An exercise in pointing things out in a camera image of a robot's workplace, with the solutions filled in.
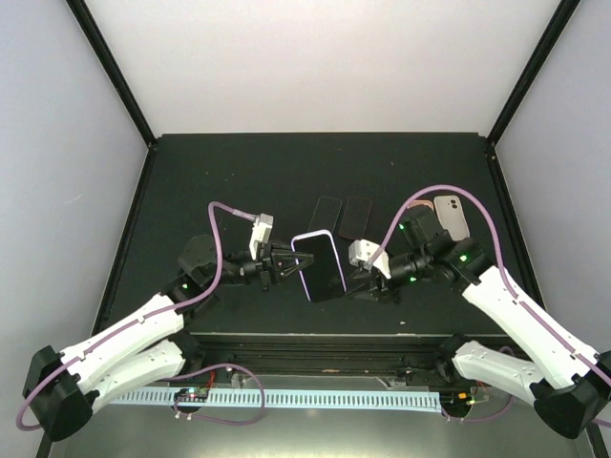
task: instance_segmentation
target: black smartphone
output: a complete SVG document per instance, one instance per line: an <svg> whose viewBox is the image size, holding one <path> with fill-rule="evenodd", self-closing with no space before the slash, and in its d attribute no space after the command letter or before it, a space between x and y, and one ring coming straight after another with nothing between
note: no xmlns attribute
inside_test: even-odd
<svg viewBox="0 0 611 458"><path fill-rule="evenodd" d="M333 236L328 230L295 236L291 246L293 251L314 255L314 262L299 273L310 302L344 296L346 281Z"/></svg>
<svg viewBox="0 0 611 458"><path fill-rule="evenodd" d="M370 198L349 197L340 224L340 237L349 240L362 239L365 236L370 211Z"/></svg>

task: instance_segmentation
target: black enclosure frame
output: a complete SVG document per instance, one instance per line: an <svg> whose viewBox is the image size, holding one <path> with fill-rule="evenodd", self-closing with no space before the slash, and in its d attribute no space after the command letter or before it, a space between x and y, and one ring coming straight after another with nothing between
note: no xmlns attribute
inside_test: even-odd
<svg viewBox="0 0 611 458"><path fill-rule="evenodd" d="M110 48L108 47L100 29L97 27L97 24L95 23L95 20L91 12L89 11L89 8L87 7L87 2L85 0L66 1L70 6L71 10L73 11L75 19L78 21L81 29L85 33L85 36L87 37L93 50L95 51L95 54L97 55L102 67L104 68L105 72L108 74L113 85L115 86L115 89L119 97L123 101L123 104L125 105L125 108L127 109L130 117L136 124L137 129L139 130L142 136L142 139L148 147L148 154L139 182L137 184L136 194L132 202L132 206L130 208L125 229L121 236L121 240L116 253L115 262L113 264L110 273L110 278L106 286L104 296L102 298L102 303L95 319L95 333L100 329L100 327L104 324L105 320L108 318L111 304L114 301L118 281L121 276L122 268L130 247L130 241L134 233L134 228L136 226L140 205L146 192L149 177L153 169L155 156L158 152L158 139L151 130L144 116L144 113L139 108L136 98L132 94L129 85L121 72L120 67L113 58L113 54ZM535 47L530 59L528 60L528 63L526 64L514 89L512 90L509 98L507 99L503 109L501 110L493 129L487 136L488 146L485 155L489 165L491 177L495 184L495 191L501 205L502 214L505 219L505 223L509 229L510 238L512 241L513 248L515 250L520 274L524 280L524 289L535 301L540 304L543 304L543 300L539 288L537 286L537 280L535 277L533 266L530 262L528 252L526 250L526 245L524 243L524 239L519 228L519 224L516 218L516 212L514 210L509 191L507 189L505 178L500 168L499 161L497 160L497 152L495 150L495 146L501 139L508 125L510 124L513 116L519 108L520 103L522 102L524 96L527 94L533 81L537 77L537 74L542 68L547 56L554 48L554 45L558 41L562 31L564 30L564 27L570 20L578 4L579 0L561 0L559 2L554 15L550 19L549 24L545 29L545 32L540 37L537 46ZM490 344L511 343L512 341L511 339L509 339L509 337L507 337L506 339L494 338L492 339L492 342L490 342ZM258 347L264 345L266 351L273 351L274 348L277 348L278 352L282 352L284 349L284 343L282 342L282 339L279 339L277 341L271 339L268 340L268 342L262 342L261 340L258 340L256 342L248 342L246 340L245 342L244 338L238 338L234 343L231 344L252 344ZM426 343L407 343L406 350L404 350L404 354L409 353L410 351L414 354L421 354L422 352L432 351L432 348L433 345L427 345ZM316 347L312 346L311 351L315 352ZM608 457L609 455L604 446L604 442L602 441L599 428L594 425L591 425L587 428L587 433L590 438L595 456L597 456L598 458ZM46 437L43 438L37 456L48 456L50 447L50 441Z"/></svg>

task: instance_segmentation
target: phone case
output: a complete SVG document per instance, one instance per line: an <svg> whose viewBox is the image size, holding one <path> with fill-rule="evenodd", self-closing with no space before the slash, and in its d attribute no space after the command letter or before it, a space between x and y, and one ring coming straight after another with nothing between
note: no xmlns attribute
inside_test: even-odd
<svg viewBox="0 0 611 458"><path fill-rule="evenodd" d="M432 202L430 200L414 200L410 202L408 208L417 207L418 205L426 205L427 207L430 207L431 210L435 211L435 207L432 206Z"/></svg>
<svg viewBox="0 0 611 458"><path fill-rule="evenodd" d="M470 235L458 196L438 196L433 202L439 222L444 229L448 229L452 240L463 240Z"/></svg>
<svg viewBox="0 0 611 458"><path fill-rule="evenodd" d="M321 196L318 199L314 214L307 227L307 232L319 231L327 229L329 232L335 230L337 218L340 216L343 202L338 198L330 198L329 196Z"/></svg>

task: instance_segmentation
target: black table surface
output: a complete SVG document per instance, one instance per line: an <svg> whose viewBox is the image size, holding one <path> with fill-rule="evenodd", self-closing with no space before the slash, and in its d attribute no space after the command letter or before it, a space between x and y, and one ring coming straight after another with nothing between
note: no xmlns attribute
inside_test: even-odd
<svg viewBox="0 0 611 458"><path fill-rule="evenodd" d="M350 196L366 197L373 202L366 238L380 242L412 193L432 184L453 184L474 193L488 208L507 267L521 283L484 146L476 134L164 135L105 325L134 312L175 277L185 243L211 233L211 200L273 215L272 238L290 241L306 232L320 196L344 203ZM492 255L483 217L462 201L472 237ZM218 222L223 251L247 249L251 223L222 211ZM339 238L337 229L335 241L348 274L353 270L349 241ZM396 234L389 250L399 253L404 247ZM444 285L411 285L398 305L348 298L311 303L299 276L268 293L257 284L218 291L221 302L190 325L193 333L502 334Z"/></svg>

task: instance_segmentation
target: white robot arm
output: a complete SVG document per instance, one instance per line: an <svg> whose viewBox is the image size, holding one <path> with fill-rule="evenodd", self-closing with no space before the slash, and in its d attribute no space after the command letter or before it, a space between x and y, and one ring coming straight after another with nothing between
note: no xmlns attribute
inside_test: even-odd
<svg viewBox="0 0 611 458"><path fill-rule="evenodd" d="M531 358L524 361L454 336L445 348L451 366L465 379L495 386L534 406L559 434L576 438L607 406L611 395L611 352L600 354L550 317L507 274L510 292L498 267L473 239L459 242L426 206L406 212L401 226L411 250L369 262L379 245L357 240L349 261L371 277L354 278L356 297L397 300L399 289L418 281L445 282L491 319Z"/></svg>
<svg viewBox="0 0 611 458"><path fill-rule="evenodd" d="M60 441L118 396L185 369L200 369L203 351L183 328L217 300L210 288L219 283L259 281L267 291L270 284L313 263L311 255L269 241L271 216L261 214L252 220L248 250L222 258L220 276L214 239L196 236L179 259L179 275L139 310L85 342L60 352L50 346L36 352L17 426L37 428L23 425L23 413L29 406L50 439Z"/></svg>

